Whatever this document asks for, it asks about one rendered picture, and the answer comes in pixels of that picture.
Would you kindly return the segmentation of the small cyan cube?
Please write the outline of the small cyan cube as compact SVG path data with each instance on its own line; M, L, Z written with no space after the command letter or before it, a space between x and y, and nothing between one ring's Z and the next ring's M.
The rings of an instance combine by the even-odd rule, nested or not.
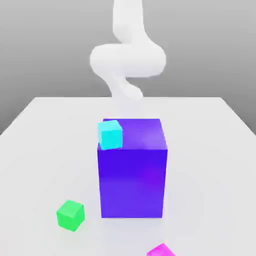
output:
M123 147L123 128L117 120L105 120L97 124L98 143L102 150Z

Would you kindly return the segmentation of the small green cube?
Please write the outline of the small green cube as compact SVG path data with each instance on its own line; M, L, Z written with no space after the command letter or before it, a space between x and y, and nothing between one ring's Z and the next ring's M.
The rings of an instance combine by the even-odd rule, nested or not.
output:
M73 200L67 200L56 212L60 227L75 232L85 220L84 205Z

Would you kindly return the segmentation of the small magenta cube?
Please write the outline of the small magenta cube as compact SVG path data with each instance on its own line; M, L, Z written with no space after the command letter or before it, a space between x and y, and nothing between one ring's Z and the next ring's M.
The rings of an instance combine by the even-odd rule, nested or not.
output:
M164 243L147 252L146 256L176 256Z

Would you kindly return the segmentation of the large blue box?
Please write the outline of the large blue box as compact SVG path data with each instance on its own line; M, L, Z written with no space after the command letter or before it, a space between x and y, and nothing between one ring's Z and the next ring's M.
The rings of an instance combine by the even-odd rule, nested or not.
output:
M168 147L158 118L118 119L123 146L97 148L102 218L163 216Z

